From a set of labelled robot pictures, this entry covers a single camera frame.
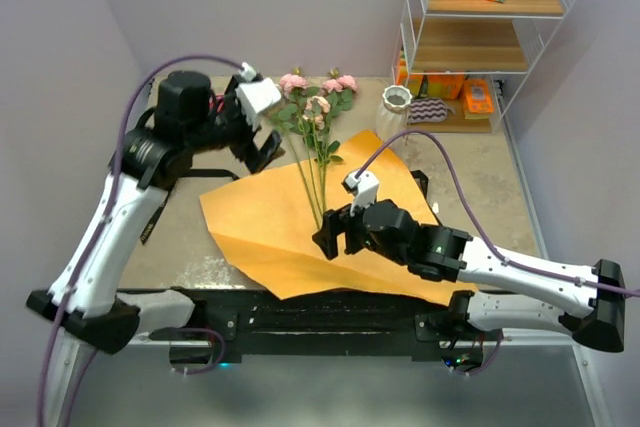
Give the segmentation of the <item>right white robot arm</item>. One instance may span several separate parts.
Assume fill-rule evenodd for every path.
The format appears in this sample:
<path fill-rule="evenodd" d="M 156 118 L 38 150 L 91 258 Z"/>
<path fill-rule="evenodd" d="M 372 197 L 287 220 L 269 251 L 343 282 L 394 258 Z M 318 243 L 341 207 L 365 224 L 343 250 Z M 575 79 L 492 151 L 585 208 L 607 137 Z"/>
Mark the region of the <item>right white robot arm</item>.
<path fill-rule="evenodd" d="M 347 255 L 367 249 L 426 281 L 506 291 L 504 299 L 454 294 L 445 326 L 456 339 L 504 328 L 547 330 L 600 352 L 624 349 L 624 277 L 613 261 L 572 265 L 489 247 L 467 232 L 421 224 L 391 200 L 325 212 L 312 240 L 332 260 L 340 235 Z"/>

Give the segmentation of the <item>black ribbon with gold text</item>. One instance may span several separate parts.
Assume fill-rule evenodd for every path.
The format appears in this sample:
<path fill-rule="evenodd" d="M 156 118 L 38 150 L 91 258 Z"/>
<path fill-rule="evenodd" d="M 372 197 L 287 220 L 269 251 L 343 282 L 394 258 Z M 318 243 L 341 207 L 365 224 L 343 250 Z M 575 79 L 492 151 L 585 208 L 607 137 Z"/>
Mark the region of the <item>black ribbon with gold text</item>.
<path fill-rule="evenodd" d="M 412 170 L 411 176 L 417 186 L 419 187 L 424 199 L 428 197 L 429 189 L 429 177 L 421 170 Z M 191 168 L 183 178 L 214 178 L 214 179 L 228 179 L 230 182 L 234 182 L 240 179 L 238 175 L 227 169 L 213 169 L 213 168 Z M 144 227 L 139 240 L 142 245 L 145 245 L 151 237 L 153 230 L 155 229 L 159 219 L 169 201 L 173 188 L 170 188 L 165 199 L 161 202 L 160 206 L 156 209 L 151 216 L 146 226 Z"/>

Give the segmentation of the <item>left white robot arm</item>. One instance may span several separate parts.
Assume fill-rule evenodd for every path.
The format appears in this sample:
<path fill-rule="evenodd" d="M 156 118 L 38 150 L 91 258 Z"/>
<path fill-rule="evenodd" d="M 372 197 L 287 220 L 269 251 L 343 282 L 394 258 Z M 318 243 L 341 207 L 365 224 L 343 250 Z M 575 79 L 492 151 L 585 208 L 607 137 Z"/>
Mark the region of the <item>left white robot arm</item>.
<path fill-rule="evenodd" d="M 183 288 L 121 293 L 122 273 L 177 182 L 192 175 L 195 155 L 229 149 L 252 174 L 281 155 L 277 132 L 262 146 L 254 142 L 262 118 L 281 99 L 278 85 L 249 67 L 230 79 L 222 96 L 200 72 L 169 73 L 158 85 L 155 106 L 122 137 L 69 266 L 48 289 L 32 292 L 27 307 L 107 354 L 161 329 L 200 337 L 207 327 L 201 301 Z"/>

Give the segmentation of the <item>orange paper flower wrap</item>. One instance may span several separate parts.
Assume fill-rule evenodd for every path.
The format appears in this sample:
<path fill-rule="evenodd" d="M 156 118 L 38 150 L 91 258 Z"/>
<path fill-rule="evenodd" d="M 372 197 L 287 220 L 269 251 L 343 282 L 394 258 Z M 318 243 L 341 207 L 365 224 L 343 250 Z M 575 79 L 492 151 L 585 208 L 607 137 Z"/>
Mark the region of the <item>orange paper flower wrap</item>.
<path fill-rule="evenodd" d="M 382 144 L 365 130 L 344 142 L 344 162 L 329 166 L 326 194 L 330 208 L 351 202 L 341 183 Z M 386 150 L 369 167 L 380 181 L 378 199 L 391 199 L 420 223 L 435 224 L 409 168 Z M 318 230 L 297 164 L 269 168 L 200 196 L 207 229 L 225 259 L 279 299 L 351 289 L 394 294 L 448 305 L 455 291 L 477 291 L 475 284 L 429 282 L 406 267 L 364 249 L 329 261 L 312 241 Z"/>

